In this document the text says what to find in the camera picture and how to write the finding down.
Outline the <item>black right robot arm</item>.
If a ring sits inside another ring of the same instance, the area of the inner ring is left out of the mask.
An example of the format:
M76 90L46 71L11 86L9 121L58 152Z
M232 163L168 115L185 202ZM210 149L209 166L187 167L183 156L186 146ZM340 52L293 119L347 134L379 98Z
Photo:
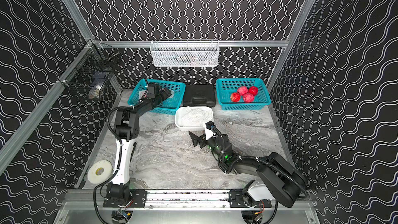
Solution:
M188 132L193 146L209 148L219 169L225 173L249 174L261 179L266 192L285 207L297 200L308 200L307 181L286 159L273 152L265 157L240 155L233 150L229 137L217 130L207 130L201 136Z

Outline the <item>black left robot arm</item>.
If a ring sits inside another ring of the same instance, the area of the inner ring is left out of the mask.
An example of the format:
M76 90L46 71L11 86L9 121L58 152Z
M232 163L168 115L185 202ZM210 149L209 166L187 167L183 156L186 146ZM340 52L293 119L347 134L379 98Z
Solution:
M115 113L114 125L107 121L108 129L116 138L117 150L114 172L107 182L106 199L112 200L119 206L128 206L133 200L130 194L129 167L134 141L140 133L140 117L154 110L172 96L169 88L159 84L148 84L138 103L128 107L116 107L111 110Z

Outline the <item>red apple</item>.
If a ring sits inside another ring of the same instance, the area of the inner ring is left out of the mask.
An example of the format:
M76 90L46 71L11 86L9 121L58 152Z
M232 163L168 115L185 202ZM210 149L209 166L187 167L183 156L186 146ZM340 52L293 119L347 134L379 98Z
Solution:
M238 92L234 92L230 95L230 100L232 102L239 102L241 99L241 95Z
M252 103L255 99L255 96L251 93L246 93L243 95L244 103Z

